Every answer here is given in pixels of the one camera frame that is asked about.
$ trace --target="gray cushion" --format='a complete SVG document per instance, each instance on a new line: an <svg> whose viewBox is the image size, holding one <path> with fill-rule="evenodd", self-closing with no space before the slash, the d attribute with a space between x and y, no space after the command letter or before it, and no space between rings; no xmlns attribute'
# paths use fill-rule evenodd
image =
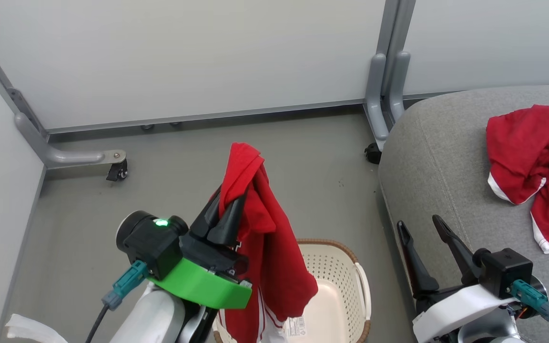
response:
<svg viewBox="0 0 549 343"><path fill-rule="evenodd" d="M418 102L395 124L385 144L379 178L392 223L403 220L441 287L460 273L431 222L439 214L467 246L510 247L534 262L549 294L549 254L533 240L529 209L497 198L487 184L488 118L533 104L549 105L549 85L464 91ZM520 321L528 342L549 342L549 322Z"/></svg>

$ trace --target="teal connector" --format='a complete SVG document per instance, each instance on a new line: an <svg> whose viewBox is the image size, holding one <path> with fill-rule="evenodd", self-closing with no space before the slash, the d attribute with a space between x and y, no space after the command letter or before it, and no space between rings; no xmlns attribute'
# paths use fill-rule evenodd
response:
<svg viewBox="0 0 549 343"><path fill-rule="evenodd" d="M101 299L101 302L109 306L109 310L116 310L128 293L137 288L148 275L150 275L148 266L142 261L135 261L122 277L113 284L113 290L109 291Z"/></svg>
<svg viewBox="0 0 549 343"><path fill-rule="evenodd" d="M514 281L509 293L512 297L520 300L521 303L534 308L543 319L549 321L549 301L546 295L541 294L537 289L523 280Z"/></svg>

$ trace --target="green led light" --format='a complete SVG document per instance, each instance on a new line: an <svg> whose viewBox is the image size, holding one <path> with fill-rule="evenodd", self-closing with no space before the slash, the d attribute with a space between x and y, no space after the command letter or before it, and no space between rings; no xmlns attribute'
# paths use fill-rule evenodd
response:
<svg viewBox="0 0 549 343"><path fill-rule="evenodd" d="M168 221L166 221L164 219L157 219L157 220L154 220L154 224L156 224L158 226L167 226Z"/></svg>

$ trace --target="barcode label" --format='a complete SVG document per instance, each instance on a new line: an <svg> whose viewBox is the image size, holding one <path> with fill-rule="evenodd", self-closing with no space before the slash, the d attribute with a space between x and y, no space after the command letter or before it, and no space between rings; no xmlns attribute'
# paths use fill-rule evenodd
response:
<svg viewBox="0 0 549 343"><path fill-rule="evenodd" d="M288 318L283 325L287 337L306 336L306 324L304 317Z"/></svg>

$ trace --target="white plastic basket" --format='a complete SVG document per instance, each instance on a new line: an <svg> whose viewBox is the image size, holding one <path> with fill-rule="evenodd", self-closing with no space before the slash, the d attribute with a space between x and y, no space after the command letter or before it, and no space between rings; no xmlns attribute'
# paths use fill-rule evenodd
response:
<svg viewBox="0 0 549 343"><path fill-rule="evenodd" d="M299 239L302 256L318 292L299 319L284 328L291 343L363 343L370 331L372 302L366 273L353 252L336 241ZM217 343L236 343L213 324Z"/></svg>

